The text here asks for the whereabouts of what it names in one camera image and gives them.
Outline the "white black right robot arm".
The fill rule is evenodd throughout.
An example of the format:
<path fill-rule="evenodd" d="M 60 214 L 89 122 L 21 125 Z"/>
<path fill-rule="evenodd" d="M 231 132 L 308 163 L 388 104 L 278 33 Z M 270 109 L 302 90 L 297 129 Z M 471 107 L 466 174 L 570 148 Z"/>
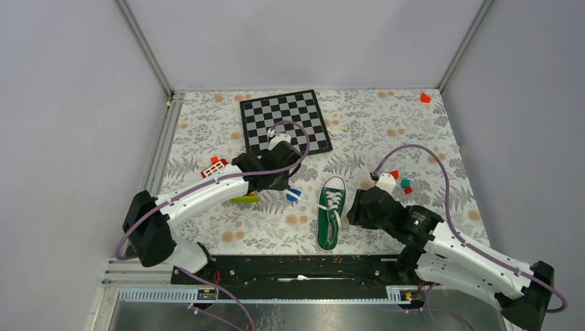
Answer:
<path fill-rule="evenodd" d="M 480 299 L 524 330 L 541 330 L 554 269 L 525 263 L 454 233 L 443 218 L 420 205 L 404 206 L 389 193 L 358 190 L 348 211 L 351 225 L 382 230 L 404 244 L 390 275 L 402 283 L 438 283 Z"/>

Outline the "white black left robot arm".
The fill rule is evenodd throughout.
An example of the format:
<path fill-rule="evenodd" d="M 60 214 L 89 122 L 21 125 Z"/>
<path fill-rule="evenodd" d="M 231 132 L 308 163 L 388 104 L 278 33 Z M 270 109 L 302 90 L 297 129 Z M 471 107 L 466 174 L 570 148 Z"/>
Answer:
<path fill-rule="evenodd" d="M 200 243 L 182 239 L 177 230 L 187 221 L 225 201 L 262 190 L 288 188 L 289 171 L 304 155 L 287 141 L 259 154 L 243 153 L 218 173 L 170 194 L 143 190 L 130 204 L 123 239 L 145 268 L 167 263 L 187 271 L 197 283 L 212 279 L 214 266 Z"/>

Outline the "green canvas sneaker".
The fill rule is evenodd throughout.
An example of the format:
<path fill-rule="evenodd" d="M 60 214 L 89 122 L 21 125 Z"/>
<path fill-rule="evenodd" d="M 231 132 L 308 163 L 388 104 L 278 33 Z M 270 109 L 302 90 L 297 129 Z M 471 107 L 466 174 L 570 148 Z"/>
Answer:
<path fill-rule="evenodd" d="M 345 181 L 341 177 L 329 178 L 321 187 L 318 199 L 316 241 L 324 251 L 337 246 L 345 202 Z"/>

